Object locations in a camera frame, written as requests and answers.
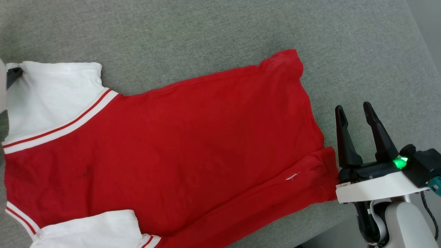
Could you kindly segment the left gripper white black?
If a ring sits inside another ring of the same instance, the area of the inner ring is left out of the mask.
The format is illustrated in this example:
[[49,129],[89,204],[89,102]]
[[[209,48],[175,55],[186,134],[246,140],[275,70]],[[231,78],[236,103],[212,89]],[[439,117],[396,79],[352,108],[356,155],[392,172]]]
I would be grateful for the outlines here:
[[8,69],[7,71],[5,63],[0,59],[0,111],[5,111],[7,108],[7,90],[22,74],[23,69],[20,67]]

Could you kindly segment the red white basketball jersey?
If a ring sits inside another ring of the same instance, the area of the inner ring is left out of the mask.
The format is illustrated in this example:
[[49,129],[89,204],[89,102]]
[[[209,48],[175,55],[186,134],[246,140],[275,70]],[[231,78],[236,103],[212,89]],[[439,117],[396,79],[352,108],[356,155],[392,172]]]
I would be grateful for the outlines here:
[[30,248],[224,248],[336,199],[294,49],[124,96],[99,63],[8,63],[6,213]]

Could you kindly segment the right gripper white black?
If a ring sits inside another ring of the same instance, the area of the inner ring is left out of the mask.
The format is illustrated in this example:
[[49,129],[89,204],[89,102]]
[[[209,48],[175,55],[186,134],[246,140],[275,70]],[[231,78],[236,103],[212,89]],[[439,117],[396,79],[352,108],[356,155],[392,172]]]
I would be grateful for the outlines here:
[[396,159],[399,152],[371,103],[364,102],[366,121],[373,134],[377,162],[363,164],[348,132],[348,119],[341,105],[335,108],[338,161],[342,168],[336,185],[339,203],[365,202],[405,196],[428,190],[417,187],[402,172],[406,159]]

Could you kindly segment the grey fabric sofa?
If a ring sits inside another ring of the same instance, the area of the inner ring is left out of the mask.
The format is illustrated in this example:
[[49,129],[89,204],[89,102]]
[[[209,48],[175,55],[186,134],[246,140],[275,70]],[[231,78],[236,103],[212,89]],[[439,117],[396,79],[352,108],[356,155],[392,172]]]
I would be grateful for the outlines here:
[[357,152],[369,101],[398,149],[441,152],[441,66],[406,0],[0,0],[6,62],[98,62],[133,95],[296,49],[315,120],[336,146],[342,105]]

